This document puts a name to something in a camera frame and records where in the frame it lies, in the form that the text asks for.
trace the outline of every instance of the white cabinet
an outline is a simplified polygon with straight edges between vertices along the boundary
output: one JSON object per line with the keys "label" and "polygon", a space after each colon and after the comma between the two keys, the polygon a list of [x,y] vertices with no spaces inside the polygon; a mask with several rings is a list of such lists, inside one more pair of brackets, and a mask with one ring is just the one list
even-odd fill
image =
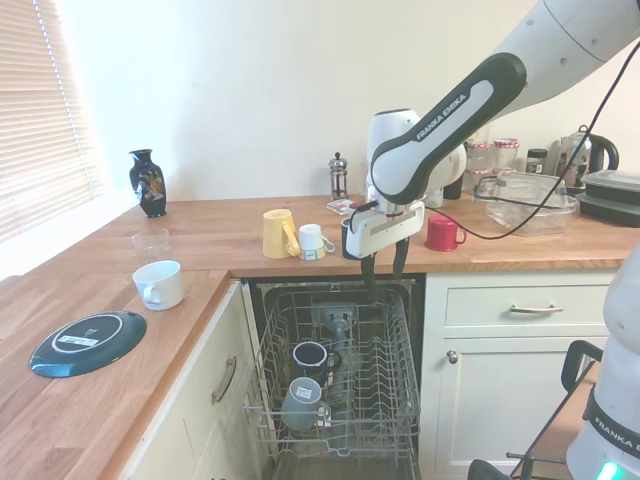
{"label": "white cabinet", "polygon": [[[565,353],[603,347],[613,272],[427,275],[419,464],[424,478],[466,479],[480,458],[510,473],[565,395]],[[549,313],[513,313],[561,307]]]}
{"label": "white cabinet", "polygon": [[257,480],[258,456],[243,411],[252,367],[247,311],[234,282],[120,477]]}
{"label": "white cabinet", "polygon": [[[566,395],[560,372],[573,340],[445,341],[441,358],[431,365],[440,376],[435,476],[466,478],[476,458],[510,473],[517,461],[505,453],[524,453]],[[606,337],[590,341],[603,347]],[[454,352],[455,364],[446,352]]]}

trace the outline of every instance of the red mug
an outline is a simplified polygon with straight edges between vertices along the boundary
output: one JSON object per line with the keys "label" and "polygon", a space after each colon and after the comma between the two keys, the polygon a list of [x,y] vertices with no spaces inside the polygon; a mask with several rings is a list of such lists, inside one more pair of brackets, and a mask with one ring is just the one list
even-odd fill
{"label": "red mug", "polygon": [[449,252],[458,248],[467,241],[467,232],[462,230],[463,238],[459,242],[458,226],[442,215],[432,215],[429,217],[427,226],[427,241],[424,246],[436,252]]}

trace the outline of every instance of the dishwasher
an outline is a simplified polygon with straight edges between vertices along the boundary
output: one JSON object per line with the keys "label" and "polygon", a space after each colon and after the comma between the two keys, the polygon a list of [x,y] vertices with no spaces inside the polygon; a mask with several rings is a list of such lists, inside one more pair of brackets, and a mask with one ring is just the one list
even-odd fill
{"label": "dishwasher", "polygon": [[[259,348],[245,396],[265,480],[420,480],[417,465],[424,277],[253,280]],[[312,341],[339,352],[322,405],[304,431],[282,412],[296,378],[292,351]]]}

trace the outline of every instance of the green light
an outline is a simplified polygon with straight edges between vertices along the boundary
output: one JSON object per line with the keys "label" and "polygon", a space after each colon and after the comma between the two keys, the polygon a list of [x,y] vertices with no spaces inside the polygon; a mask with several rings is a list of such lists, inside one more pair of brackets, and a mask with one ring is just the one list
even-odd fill
{"label": "green light", "polygon": [[607,462],[602,466],[596,480],[613,480],[620,467],[613,462]]}

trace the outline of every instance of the white mug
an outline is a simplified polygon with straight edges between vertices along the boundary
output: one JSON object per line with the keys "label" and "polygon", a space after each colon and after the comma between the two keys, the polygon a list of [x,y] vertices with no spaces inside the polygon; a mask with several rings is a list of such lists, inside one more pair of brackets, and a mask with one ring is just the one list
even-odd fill
{"label": "white mug", "polygon": [[173,260],[162,260],[139,268],[133,274],[133,281],[149,310],[167,310],[184,298],[180,264]]}
{"label": "white mug", "polygon": [[322,235],[320,225],[315,223],[300,227],[298,243],[300,243],[300,258],[302,260],[319,260],[327,252],[333,253],[336,250],[336,246]]}
{"label": "white mug", "polygon": [[330,416],[327,402],[320,400],[322,387],[312,378],[299,377],[289,385],[287,395],[282,402],[280,416],[291,430],[305,431],[317,424],[324,425]]}

